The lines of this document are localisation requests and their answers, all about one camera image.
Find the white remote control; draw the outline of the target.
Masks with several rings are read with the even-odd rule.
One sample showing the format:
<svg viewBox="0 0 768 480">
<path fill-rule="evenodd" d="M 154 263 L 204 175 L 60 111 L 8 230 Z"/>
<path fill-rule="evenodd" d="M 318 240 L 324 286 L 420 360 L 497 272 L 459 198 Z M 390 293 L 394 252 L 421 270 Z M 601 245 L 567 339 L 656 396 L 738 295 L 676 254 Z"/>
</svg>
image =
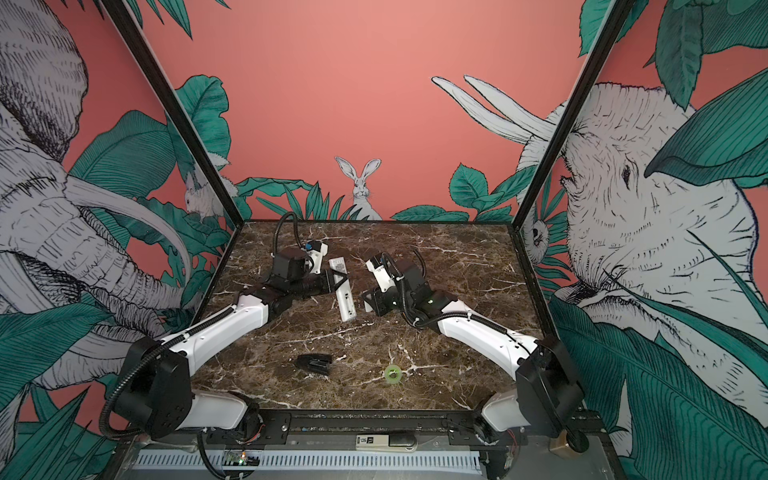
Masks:
<svg viewBox="0 0 768 480">
<path fill-rule="evenodd" d="M 329 267 L 347 272 L 345 260 L 343 257 L 332 258 L 329 260 Z M 351 284 L 348 280 L 342 285 L 342 287 L 335 292 L 336 300 L 339 306 L 341 320 L 343 322 L 350 322 L 357 317 L 354 299 L 351 291 Z"/>
</svg>

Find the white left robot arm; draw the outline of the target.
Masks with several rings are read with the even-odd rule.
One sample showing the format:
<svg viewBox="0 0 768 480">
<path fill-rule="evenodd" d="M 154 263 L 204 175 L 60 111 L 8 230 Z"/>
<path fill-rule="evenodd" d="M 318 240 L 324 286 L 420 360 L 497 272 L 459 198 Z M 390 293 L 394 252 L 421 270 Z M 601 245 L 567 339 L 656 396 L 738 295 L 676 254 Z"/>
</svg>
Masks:
<svg viewBox="0 0 768 480">
<path fill-rule="evenodd" d="M 215 428 L 254 438 L 257 403 L 243 394 L 196 392 L 192 376 L 297 300 L 334 294 L 342 319 L 354 318 L 345 260 L 328 258 L 327 251 L 319 241 L 286 248 L 274 254 L 265 278 L 244 288 L 232 305 L 177 334 L 134 342 L 100 413 L 100 432 L 111 440 L 139 434 L 160 439 L 178 430 Z"/>
</svg>

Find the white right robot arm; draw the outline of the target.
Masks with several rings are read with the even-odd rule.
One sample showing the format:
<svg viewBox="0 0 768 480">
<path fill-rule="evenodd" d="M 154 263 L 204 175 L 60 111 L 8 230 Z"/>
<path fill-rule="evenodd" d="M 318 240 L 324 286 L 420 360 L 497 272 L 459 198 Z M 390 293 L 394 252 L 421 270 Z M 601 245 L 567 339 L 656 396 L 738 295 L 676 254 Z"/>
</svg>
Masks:
<svg viewBox="0 0 768 480">
<path fill-rule="evenodd" d="M 514 380 L 474 413 L 473 430 L 484 444 L 513 429 L 531 427 L 550 439 L 550 451 L 578 456 L 589 448 L 586 434 L 571 418 L 585 396 L 575 363 L 555 336 L 539 340 L 509 329 L 473 310 L 456 295 L 430 287 L 425 268 L 380 253 L 366 262 L 377 286 L 361 295 L 378 316 L 402 314 L 417 330 L 430 329 L 457 340 L 491 360 Z"/>
</svg>

